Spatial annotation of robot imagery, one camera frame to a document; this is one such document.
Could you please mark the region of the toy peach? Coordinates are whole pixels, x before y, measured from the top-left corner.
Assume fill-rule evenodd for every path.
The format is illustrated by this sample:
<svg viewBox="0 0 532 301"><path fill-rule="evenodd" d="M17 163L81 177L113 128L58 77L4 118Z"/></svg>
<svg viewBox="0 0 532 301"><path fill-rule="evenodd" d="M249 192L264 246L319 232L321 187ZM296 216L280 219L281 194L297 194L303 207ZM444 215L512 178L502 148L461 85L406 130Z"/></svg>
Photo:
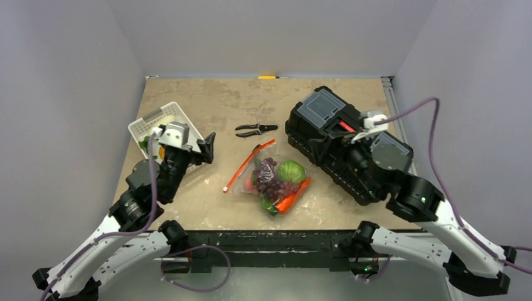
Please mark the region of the toy peach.
<svg viewBox="0 0 532 301"><path fill-rule="evenodd" d="M245 179L245 182L244 182L244 189L245 191L253 191L255 189L255 185L253 183L253 178L252 176L248 176L246 179Z"/></svg>

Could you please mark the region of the clear zip top bag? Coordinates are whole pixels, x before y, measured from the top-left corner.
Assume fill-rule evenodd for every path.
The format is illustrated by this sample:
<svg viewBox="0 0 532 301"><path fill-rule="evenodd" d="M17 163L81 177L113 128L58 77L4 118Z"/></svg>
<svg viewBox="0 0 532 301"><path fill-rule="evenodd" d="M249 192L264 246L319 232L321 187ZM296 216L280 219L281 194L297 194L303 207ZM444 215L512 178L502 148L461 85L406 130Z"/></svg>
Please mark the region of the clear zip top bag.
<svg viewBox="0 0 532 301"><path fill-rule="evenodd" d="M277 152L272 139L256 145L223 188L223 193L247 193L258 197L271 216L283 215L307 191L310 172L299 162Z"/></svg>

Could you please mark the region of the purple toy grapes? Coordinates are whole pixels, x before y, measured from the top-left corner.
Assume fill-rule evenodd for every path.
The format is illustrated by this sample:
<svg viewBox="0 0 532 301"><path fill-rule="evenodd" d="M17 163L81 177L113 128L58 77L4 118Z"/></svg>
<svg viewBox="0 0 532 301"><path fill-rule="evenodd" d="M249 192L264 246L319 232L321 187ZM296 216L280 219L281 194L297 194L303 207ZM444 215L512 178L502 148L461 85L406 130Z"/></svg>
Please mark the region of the purple toy grapes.
<svg viewBox="0 0 532 301"><path fill-rule="evenodd" d="M255 159L253 161L254 170L252 171L253 183L255 190L262 197L266 197L274 205L283 200L288 195L295 192L299 184L288 181L282 181L277 176L277 168L281 163L275 161L272 157L265 159Z"/></svg>

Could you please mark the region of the orange toy carrot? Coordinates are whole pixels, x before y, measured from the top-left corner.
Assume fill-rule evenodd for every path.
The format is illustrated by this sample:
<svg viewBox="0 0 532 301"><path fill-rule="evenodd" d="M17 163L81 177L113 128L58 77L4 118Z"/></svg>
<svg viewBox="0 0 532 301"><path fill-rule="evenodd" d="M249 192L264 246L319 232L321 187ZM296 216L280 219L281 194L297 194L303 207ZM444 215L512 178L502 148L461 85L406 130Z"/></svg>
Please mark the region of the orange toy carrot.
<svg viewBox="0 0 532 301"><path fill-rule="evenodd" d="M294 193L288 195L283 200L279 201L275 205L275 209L277 210L277 212L279 214L285 214L286 212L288 212L293 207L293 205L295 205L297 200L303 195L303 193L307 190L311 181L311 177L306 178L296 187L297 189Z"/></svg>

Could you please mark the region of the green toy cucumber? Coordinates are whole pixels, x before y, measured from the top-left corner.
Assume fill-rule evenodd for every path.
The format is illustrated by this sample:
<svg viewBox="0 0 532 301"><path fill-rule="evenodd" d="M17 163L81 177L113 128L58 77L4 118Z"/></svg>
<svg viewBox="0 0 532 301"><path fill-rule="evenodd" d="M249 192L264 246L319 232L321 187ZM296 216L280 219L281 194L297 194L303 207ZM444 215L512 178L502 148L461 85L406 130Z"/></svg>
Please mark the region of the green toy cucumber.
<svg viewBox="0 0 532 301"><path fill-rule="evenodd" d="M262 209L271 216L276 216L279 213L273 203L264 196L260 198L260 205Z"/></svg>

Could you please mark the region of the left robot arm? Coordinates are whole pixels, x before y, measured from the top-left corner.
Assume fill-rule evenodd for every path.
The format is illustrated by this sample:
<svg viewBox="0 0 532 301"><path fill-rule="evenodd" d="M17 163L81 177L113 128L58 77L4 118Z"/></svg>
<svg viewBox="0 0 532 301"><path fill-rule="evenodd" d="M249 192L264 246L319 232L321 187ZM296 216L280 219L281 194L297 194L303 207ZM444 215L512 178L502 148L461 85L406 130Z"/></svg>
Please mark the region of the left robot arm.
<svg viewBox="0 0 532 301"><path fill-rule="evenodd" d="M189 166L213 162L215 137L212 132L198 139L194 150L170 128L151 135L148 144L160 142L165 150L162 162L139 161L126 178L127 189L94 232L61 263L34 272L40 299L98 300L126 270L164 255L191 253L188 234L176 220L156 231L149 228L163 214L161 206L173 201Z"/></svg>

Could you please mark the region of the green toy cabbage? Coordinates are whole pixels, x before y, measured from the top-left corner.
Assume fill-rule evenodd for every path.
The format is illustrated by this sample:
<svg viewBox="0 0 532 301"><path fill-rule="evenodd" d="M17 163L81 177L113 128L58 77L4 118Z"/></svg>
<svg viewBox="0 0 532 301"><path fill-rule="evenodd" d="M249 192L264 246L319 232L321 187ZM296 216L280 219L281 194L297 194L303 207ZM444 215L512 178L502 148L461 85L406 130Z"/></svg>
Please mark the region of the green toy cabbage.
<svg viewBox="0 0 532 301"><path fill-rule="evenodd" d="M300 184L306 179L306 170L296 161L284 161L277 168L277 176L282 181Z"/></svg>

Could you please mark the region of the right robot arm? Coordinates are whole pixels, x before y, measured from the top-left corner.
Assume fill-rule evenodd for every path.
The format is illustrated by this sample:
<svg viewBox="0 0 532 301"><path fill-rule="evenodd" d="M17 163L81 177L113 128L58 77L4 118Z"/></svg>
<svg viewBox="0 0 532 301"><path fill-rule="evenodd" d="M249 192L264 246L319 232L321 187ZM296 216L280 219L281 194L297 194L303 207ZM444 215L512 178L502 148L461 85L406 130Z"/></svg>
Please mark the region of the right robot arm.
<svg viewBox="0 0 532 301"><path fill-rule="evenodd" d="M443 192L410 174L413 150L387 132L356 139L331 132L308 142L311 161L362 205L384 201L400 219L436 237L436 243L410 238L370 221L360 222L346 249L412 260L447 275L460 291L476 297L505 295L504 268L516 259L511 246L499 246L464 221Z"/></svg>

